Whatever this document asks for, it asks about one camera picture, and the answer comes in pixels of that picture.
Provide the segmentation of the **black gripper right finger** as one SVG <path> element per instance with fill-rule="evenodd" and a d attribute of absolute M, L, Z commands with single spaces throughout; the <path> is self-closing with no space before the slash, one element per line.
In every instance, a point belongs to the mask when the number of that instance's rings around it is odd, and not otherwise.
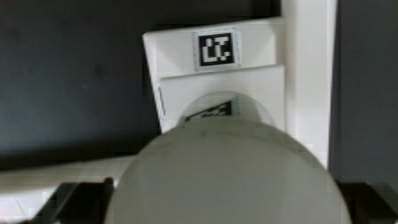
<path fill-rule="evenodd" d="M 337 183 L 351 224 L 398 224 L 398 212 L 364 182 Z"/>

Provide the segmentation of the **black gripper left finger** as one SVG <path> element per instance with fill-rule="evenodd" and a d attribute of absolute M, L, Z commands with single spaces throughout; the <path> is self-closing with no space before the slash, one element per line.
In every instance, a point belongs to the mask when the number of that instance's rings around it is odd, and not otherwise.
<path fill-rule="evenodd" d="M 28 224 L 103 224 L 113 193 L 113 179 L 63 182 Z"/>

